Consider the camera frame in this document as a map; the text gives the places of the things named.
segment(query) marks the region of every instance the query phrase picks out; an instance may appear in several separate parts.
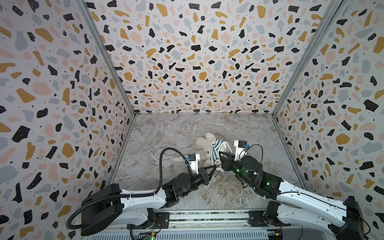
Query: terrazzo pattern wallpaper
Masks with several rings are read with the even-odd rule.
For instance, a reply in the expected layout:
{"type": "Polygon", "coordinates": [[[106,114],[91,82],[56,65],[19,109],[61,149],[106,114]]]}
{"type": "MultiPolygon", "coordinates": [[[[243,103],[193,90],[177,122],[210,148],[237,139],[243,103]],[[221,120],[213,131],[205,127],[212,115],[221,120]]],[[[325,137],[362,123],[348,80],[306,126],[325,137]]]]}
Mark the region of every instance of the terrazzo pattern wallpaper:
{"type": "Polygon", "coordinates": [[[126,106],[73,2],[1,1],[0,19],[0,239],[79,239],[65,222],[105,186],[126,106]]]}
{"type": "Polygon", "coordinates": [[[271,113],[331,0],[86,2],[137,113],[271,113]]]}
{"type": "Polygon", "coordinates": [[[311,191],[359,202],[375,240],[384,238],[383,4],[342,3],[277,117],[311,191]]]}

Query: teddy bear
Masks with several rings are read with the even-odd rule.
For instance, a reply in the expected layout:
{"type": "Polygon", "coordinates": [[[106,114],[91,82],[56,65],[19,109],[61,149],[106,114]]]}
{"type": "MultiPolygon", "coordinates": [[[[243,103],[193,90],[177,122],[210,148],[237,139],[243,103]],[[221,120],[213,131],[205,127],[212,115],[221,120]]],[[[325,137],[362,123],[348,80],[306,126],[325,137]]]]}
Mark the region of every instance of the teddy bear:
{"type": "Polygon", "coordinates": [[[217,170],[224,171],[221,166],[219,152],[229,152],[232,150],[229,143],[223,140],[217,140],[213,133],[207,132],[205,138],[198,137],[195,140],[196,146],[200,148],[196,154],[200,154],[200,160],[210,160],[211,165],[216,165],[217,170]]]}

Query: gray marble surface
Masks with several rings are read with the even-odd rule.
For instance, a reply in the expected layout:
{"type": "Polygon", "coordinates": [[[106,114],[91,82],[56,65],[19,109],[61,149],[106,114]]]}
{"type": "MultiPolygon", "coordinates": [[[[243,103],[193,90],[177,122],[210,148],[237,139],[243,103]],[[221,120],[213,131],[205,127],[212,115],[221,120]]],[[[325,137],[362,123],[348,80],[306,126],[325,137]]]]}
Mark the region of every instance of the gray marble surface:
{"type": "MultiPolygon", "coordinates": [[[[300,186],[269,115],[138,115],[115,182],[128,190],[156,189],[160,152],[174,147],[185,155],[193,154],[199,150],[195,139],[205,137],[206,132],[229,142],[232,151],[234,140],[260,144],[263,170],[300,186]]],[[[254,146],[248,153],[260,161],[260,147],[254,146]]],[[[209,165],[210,161],[201,161],[199,167],[209,165]]],[[[173,151],[164,153],[162,166],[163,184],[187,172],[184,161],[173,151]]],[[[249,187],[243,189],[233,173],[216,171],[208,186],[200,186],[171,209],[255,209],[265,208],[268,201],[249,187]]]]}

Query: vented metal panel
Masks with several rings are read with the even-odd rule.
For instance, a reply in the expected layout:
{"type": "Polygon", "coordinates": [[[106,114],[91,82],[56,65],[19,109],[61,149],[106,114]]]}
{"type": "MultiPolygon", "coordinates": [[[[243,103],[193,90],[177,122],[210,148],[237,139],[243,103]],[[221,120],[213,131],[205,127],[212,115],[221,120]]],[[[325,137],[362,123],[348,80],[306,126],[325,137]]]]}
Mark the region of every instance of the vented metal panel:
{"type": "MultiPolygon", "coordinates": [[[[201,231],[161,231],[156,240],[199,239],[199,240],[268,240],[266,230],[201,230],[201,231]]],[[[129,232],[98,233],[89,240],[130,240],[129,232]]]]}

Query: terrazzo wall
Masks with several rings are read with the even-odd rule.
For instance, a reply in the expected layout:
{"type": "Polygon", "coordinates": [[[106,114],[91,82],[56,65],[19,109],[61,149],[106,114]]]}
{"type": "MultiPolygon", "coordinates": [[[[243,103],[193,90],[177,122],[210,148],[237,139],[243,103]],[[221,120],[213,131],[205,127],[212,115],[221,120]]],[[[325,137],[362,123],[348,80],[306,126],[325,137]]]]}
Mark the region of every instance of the terrazzo wall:
{"type": "Polygon", "coordinates": [[[137,113],[271,113],[330,2],[87,6],[137,113]]]}
{"type": "Polygon", "coordinates": [[[105,186],[126,107],[73,2],[1,1],[0,19],[0,239],[78,239],[65,222],[105,186]]]}
{"type": "Polygon", "coordinates": [[[375,240],[384,238],[383,4],[342,3],[277,117],[310,189],[358,201],[375,240]]]}

